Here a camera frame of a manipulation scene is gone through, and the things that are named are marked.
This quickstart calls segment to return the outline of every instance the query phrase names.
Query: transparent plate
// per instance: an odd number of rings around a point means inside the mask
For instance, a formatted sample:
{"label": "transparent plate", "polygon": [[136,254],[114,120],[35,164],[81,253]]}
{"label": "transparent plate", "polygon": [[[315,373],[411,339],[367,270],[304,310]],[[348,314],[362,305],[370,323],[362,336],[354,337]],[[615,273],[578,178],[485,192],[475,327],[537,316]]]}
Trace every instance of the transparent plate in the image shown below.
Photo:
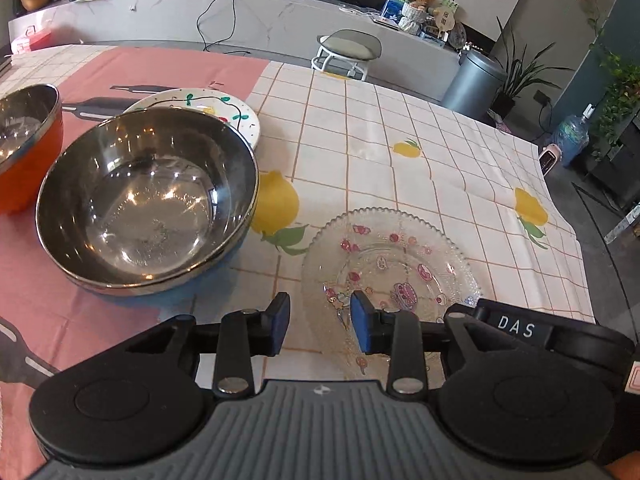
{"label": "transparent plate", "polygon": [[[348,379],[386,381],[388,358],[360,352],[349,301],[363,290],[376,308],[400,308],[442,322],[453,303],[476,306],[481,290],[462,252],[417,216],[364,208],[331,220],[314,238],[302,267],[305,317],[323,354]],[[440,382],[437,354],[427,354],[430,380]]]}

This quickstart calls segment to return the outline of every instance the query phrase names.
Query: metal screw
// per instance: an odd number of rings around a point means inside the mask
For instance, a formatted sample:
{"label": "metal screw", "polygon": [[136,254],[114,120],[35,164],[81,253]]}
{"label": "metal screw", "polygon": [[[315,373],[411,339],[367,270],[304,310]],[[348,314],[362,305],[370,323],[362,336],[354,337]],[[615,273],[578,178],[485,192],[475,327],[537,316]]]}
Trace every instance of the metal screw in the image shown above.
{"label": "metal screw", "polygon": [[396,379],[391,387],[399,394],[416,394],[424,388],[424,383],[412,377]]}
{"label": "metal screw", "polygon": [[224,394],[239,394],[249,387],[242,377],[225,377],[218,381],[218,389]]}

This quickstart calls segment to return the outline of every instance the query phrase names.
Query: yellow lemon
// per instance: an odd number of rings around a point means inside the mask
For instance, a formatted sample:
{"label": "yellow lemon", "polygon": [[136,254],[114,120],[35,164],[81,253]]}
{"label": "yellow lemon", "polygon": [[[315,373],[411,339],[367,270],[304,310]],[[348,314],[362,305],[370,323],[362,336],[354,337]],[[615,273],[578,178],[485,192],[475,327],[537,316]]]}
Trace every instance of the yellow lemon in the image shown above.
{"label": "yellow lemon", "polygon": [[533,225],[542,226],[549,220],[549,216],[538,202],[538,199],[519,187],[515,188],[516,193],[516,213],[524,221]]}
{"label": "yellow lemon", "polygon": [[394,144],[394,153],[398,155],[415,158],[420,156],[420,146],[415,140],[407,139],[405,142],[396,142]]}
{"label": "yellow lemon", "polygon": [[298,194],[289,180],[279,171],[262,174],[251,229],[271,236],[291,224],[298,216],[299,208]]}

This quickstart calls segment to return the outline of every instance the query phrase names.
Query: trash can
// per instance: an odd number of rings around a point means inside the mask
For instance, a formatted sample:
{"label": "trash can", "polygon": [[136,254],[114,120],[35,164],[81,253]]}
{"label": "trash can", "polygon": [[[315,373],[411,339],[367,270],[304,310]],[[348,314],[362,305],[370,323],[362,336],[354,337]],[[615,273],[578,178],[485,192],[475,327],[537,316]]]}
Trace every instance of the trash can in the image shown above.
{"label": "trash can", "polygon": [[464,52],[458,73],[440,106],[480,121],[507,79],[507,73],[496,61],[477,50],[469,50],[466,55]]}

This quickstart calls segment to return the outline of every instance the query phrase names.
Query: floor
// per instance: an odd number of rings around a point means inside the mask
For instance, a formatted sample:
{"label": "floor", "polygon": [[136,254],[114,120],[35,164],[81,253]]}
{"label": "floor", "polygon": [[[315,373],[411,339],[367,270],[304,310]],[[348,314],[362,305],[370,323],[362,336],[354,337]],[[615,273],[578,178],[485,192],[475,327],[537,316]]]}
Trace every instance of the floor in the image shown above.
{"label": "floor", "polygon": [[[162,46],[195,50],[201,50],[204,46],[202,43],[155,40],[113,42],[113,44]],[[309,66],[308,59],[284,56],[283,54],[263,50],[247,49],[242,46],[217,44],[209,46],[209,51],[232,54],[233,56],[254,56],[289,64]],[[335,72],[345,75],[347,71],[340,72],[340,70],[337,70]],[[368,81],[427,101],[433,101],[406,88],[391,85],[375,78],[369,78]],[[544,145],[544,138],[536,139],[540,131],[527,131],[515,124],[509,124],[509,126],[515,135]],[[623,233],[609,246],[609,256],[598,229],[602,235],[605,235],[618,223],[618,216],[587,196],[581,199],[580,194],[572,184],[577,184],[604,203],[607,203],[606,197],[591,182],[583,181],[574,171],[562,168],[560,165],[553,168],[547,175],[546,182],[556,207],[573,226],[578,241],[582,245],[591,305],[596,319],[600,324],[624,333],[637,343],[638,338],[640,338],[640,280],[637,278],[638,270],[640,270],[640,240],[636,239],[631,232]],[[616,275],[614,263],[618,268],[620,278]]]}

